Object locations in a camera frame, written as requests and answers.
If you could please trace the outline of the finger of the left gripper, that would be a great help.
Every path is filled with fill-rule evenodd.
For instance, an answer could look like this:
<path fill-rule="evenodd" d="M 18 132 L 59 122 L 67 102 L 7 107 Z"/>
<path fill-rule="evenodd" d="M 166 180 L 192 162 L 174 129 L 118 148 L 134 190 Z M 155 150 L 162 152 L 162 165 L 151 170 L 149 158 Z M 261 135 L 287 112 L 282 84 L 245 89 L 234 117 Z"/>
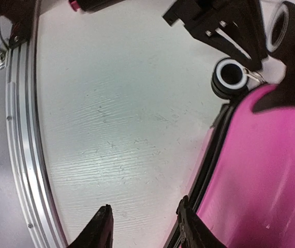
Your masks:
<path fill-rule="evenodd" d="M 249 70 L 267 57 L 260 1 L 175 1 L 163 18 L 170 26 L 181 20 L 193 38 Z"/>

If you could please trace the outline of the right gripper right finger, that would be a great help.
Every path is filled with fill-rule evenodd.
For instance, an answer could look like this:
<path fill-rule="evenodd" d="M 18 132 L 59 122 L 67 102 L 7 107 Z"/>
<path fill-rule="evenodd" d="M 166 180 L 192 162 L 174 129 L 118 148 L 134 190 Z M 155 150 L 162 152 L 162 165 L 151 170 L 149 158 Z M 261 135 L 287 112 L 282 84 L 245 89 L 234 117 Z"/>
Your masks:
<path fill-rule="evenodd" d="M 220 242 L 189 206 L 185 195 L 176 210 L 180 229 L 180 244 L 186 248 L 207 248 L 226 246 Z"/>

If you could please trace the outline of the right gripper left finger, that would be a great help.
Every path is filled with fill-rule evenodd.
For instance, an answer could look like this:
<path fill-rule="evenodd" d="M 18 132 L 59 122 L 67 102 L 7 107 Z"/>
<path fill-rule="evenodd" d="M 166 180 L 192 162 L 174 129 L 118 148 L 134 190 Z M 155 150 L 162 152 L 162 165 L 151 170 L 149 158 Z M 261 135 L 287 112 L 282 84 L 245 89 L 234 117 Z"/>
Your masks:
<path fill-rule="evenodd" d="M 101 206 L 68 248 L 112 248 L 113 227 L 111 206 Z"/>

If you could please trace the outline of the pink hard-shell suitcase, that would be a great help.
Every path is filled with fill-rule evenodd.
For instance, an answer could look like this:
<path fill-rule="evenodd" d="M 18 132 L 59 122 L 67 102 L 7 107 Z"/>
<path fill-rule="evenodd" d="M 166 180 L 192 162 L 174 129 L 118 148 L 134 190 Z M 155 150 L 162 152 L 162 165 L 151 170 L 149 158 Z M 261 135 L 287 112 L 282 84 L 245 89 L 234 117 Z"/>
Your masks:
<path fill-rule="evenodd" d="M 295 3 L 279 3 L 264 32 L 260 70 L 227 54 L 214 68 L 225 103 L 187 195 L 226 247 L 295 247 Z M 178 215 L 165 247 L 181 247 Z"/>

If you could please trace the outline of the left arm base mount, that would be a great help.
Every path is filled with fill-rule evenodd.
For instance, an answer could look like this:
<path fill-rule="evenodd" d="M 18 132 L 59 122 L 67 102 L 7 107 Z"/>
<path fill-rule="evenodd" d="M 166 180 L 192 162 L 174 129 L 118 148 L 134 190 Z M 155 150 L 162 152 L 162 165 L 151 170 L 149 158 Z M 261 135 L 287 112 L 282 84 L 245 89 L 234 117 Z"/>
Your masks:
<path fill-rule="evenodd" d="M 0 17 L 12 23 L 8 43 L 10 49 L 30 40 L 38 3 L 35 0 L 0 0 Z"/>

